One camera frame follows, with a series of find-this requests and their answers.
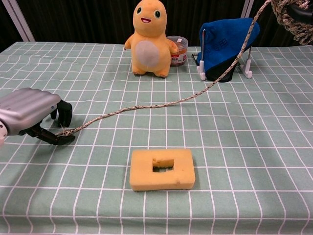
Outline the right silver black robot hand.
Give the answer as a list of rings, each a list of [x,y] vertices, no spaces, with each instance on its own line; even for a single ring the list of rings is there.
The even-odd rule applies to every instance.
[[[303,24],[313,24],[313,4],[310,4],[307,9],[290,4],[287,6],[288,15],[297,22]]]

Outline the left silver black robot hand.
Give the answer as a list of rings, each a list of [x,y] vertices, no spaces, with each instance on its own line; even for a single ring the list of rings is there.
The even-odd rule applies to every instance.
[[[59,126],[68,127],[72,119],[72,105],[59,95],[39,89],[22,88],[0,98],[0,143],[7,136],[28,134],[52,145],[73,142],[75,136],[57,136],[43,129],[40,123],[48,115],[58,118]]]

